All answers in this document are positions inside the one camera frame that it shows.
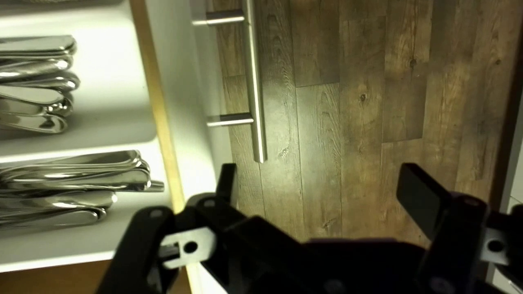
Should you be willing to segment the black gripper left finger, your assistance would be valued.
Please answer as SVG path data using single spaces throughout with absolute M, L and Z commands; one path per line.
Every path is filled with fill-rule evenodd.
M 227 294 L 299 294 L 297 243 L 262 217 L 230 206 L 235 163 L 221 167 L 214 193 L 193 196 L 173 214 L 139 211 L 121 239 L 96 294 L 167 294 L 183 268 L 201 265 Z

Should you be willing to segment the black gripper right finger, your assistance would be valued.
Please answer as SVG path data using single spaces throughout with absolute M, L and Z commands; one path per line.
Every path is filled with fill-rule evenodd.
M 430 240 L 417 273 L 425 294 L 503 294 L 476 273 L 494 265 L 523 288 L 523 209 L 492 211 L 471 194 L 451 193 L 417 163 L 402 163 L 397 201 Z

